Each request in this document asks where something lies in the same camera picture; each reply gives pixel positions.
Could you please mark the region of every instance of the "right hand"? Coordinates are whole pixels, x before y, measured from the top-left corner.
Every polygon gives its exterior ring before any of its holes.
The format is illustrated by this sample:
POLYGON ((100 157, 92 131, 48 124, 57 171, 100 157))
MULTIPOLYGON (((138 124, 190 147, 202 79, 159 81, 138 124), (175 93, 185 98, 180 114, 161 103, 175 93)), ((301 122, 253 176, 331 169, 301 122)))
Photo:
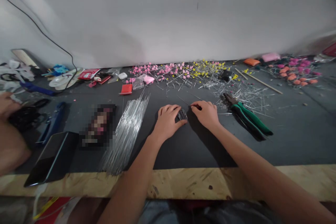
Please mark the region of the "right hand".
POLYGON ((197 116, 200 123, 208 130, 211 127, 220 125, 217 115, 217 106, 210 101, 195 101, 191 104, 191 110, 197 116))
POLYGON ((0 94, 0 121, 6 121, 15 111, 21 108, 21 105, 12 100, 13 93, 4 92, 0 94))

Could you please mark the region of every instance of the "wooden stick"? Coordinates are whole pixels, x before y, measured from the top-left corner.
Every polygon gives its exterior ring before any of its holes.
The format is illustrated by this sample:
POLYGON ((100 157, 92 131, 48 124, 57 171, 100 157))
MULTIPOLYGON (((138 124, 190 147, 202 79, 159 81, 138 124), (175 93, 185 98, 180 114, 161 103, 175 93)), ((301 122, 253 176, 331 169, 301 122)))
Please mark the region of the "wooden stick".
POLYGON ((256 77, 250 75, 250 74, 247 74, 248 76, 252 77, 253 79, 259 81, 261 84, 264 84, 265 86, 269 87, 270 89, 273 89, 275 92, 278 92, 279 94, 282 95, 282 92, 279 91, 278 89, 275 89, 274 87, 271 87, 270 85, 266 84, 265 82, 262 82, 261 80, 257 79, 256 77))
POLYGON ((243 76, 245 79, 248 79, 245 75, 243 75, 237 68, 235 68, 235 70, 240 73, 241 76, 243 76))

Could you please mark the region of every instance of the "fabric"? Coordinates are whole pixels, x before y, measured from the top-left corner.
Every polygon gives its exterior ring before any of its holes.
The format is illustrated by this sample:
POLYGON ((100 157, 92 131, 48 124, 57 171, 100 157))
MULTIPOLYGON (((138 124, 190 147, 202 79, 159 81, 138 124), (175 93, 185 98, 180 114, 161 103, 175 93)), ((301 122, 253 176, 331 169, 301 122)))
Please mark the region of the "fabric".
POLYGON ((225 201, 217 207, 183 211, 172 201, 146 201, 138 224, 282 223, 267 207, 248 201, 225 201))

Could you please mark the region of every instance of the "pliers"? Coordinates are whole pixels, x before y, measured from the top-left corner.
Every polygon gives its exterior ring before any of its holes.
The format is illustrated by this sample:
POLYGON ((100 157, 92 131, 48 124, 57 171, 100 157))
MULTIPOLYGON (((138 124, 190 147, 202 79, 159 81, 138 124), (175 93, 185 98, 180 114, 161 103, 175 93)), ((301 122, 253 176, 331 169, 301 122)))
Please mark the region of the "pliers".
POLYGON ((235 113, 247 129, 256 137, 257 140, 266 140, 264 135, 273 135, 273 132, 266 127, 262 121, 253 114, 252 111, 244 107, 241 102, 227 93, 223 93, 225 99, 230 104, 230 109, 235 113))

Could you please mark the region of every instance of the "white wall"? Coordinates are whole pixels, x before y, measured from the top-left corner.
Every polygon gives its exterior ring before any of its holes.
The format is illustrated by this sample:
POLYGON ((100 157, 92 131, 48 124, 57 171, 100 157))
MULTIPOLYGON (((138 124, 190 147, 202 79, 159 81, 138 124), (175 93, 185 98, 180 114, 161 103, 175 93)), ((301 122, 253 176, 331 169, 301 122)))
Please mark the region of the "white wall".
MULTIPOLYGON (((284 52, 335 23, 336 0, 13 0, 80 67, 284 52)), ((44 63, 70 58, 0 0, 1 57, 25 48, 44 63)))

